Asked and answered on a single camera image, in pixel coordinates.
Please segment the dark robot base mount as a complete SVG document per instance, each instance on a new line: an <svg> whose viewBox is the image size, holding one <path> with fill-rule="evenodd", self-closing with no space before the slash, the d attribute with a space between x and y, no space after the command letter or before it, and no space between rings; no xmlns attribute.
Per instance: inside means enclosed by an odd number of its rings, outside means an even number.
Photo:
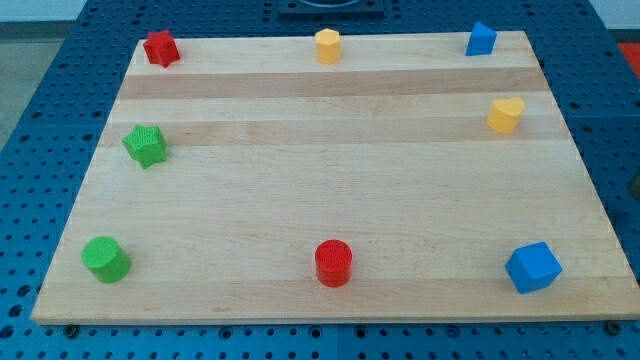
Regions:
<svg viewBox="0 0 640 360"><path fill-rule="evenodd" d="M280 17L383 15L385 0L277 0Z"/></svg>

